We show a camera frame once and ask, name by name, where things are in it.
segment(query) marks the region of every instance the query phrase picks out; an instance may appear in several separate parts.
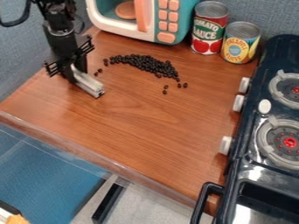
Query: toy microwave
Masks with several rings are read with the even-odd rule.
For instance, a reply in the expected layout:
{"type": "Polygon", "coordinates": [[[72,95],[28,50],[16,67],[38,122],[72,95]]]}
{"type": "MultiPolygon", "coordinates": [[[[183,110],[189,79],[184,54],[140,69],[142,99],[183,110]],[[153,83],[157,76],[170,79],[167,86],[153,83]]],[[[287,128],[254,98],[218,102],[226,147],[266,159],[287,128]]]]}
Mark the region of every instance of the toy microwave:
{"type": "Polygon", "coordinates": [[[175,45],[191,29],[194,7],[198,2],[199,0],[87,0],[87,13],[93,24],[103,31],[175,45]],[[124,4],[128,7],[118,9],[124,4]],[[130,18],[119,15],[118,10],[120,13],[128,12],[130,18]]]}

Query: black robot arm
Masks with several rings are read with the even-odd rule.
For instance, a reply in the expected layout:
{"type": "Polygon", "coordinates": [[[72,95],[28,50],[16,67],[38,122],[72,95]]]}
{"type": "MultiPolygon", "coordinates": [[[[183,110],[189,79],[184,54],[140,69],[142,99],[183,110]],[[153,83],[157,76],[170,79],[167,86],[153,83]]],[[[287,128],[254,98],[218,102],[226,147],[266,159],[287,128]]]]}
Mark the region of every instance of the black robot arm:
{"type": "Polygon", "coordinates": [[[61,74],[95,98],[104,94],[102,84],[87,75],[87,54],[93,51],[94,45],[90,36],[76,37],[74,0],[26,0],[19,19],[3,22],[0,18],[0,25],[11,27],[22,24],[30,16],[31,3],[38,6],[44,17],[43,28],[52,49],[44,64],[48,75],[61,74]]]}

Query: wooden table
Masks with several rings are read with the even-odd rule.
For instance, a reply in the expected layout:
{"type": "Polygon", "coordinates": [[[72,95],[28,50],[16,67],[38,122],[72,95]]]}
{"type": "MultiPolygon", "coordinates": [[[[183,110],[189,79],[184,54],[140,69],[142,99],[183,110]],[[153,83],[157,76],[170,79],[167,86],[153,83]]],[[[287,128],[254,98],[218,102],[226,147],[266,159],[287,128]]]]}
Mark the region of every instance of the wooden table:
{"type": "Polygon", "coordinates": [[[223,184],[219,142],[236,127],[233,99],[256,63],[194,54],[187,42],[166,46],[89,32],[89,73],[103,68],[96,79],[106,93],[94,99],[41,70],[1,104],[1,121],[191,205],[206,181],[223,184]],[[170,60],[188,88],[129,65],[103,66],[105,58],[131,53],[170,60]]]}

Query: pile of black beans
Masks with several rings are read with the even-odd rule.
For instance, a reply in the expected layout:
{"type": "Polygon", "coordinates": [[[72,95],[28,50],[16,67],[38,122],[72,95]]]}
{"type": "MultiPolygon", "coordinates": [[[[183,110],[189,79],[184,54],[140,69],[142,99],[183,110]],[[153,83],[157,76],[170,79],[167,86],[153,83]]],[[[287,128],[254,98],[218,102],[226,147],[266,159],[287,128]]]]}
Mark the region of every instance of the pile of black beans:
{"type": "Polygon", "coordinates": [[[112,56],[110,59],[103,60],[104,65],[107,67],[114,64],[129,64],[133,67],[137,67],[138,69],[152,73],[157,78],[168,77],[170,79],[174,79],[177,82],[180,82],[180,78],[178,77],[178,72],[176,68],[171,64],[169,60],[165,62],[155,59],[150,55],[140,55],[140,54],[131,54],[131,55],[117,55],[112,56]]]}

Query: toy kitchen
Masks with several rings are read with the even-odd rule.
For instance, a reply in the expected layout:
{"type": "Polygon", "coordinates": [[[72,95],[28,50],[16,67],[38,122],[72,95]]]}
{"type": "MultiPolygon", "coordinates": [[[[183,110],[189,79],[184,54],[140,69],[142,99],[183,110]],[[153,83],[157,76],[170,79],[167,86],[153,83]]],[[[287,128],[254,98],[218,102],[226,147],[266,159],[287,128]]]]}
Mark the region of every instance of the toy kitchen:
{"type": "Polygon", "coordinates": [[[270,39],[253,78],[243,78],[233,111],[234,137],[224,136],[225,186],[206,183],[191,224],[210,194],[220,196],[213,223],[299,223],[299,37],[270,39]]]}

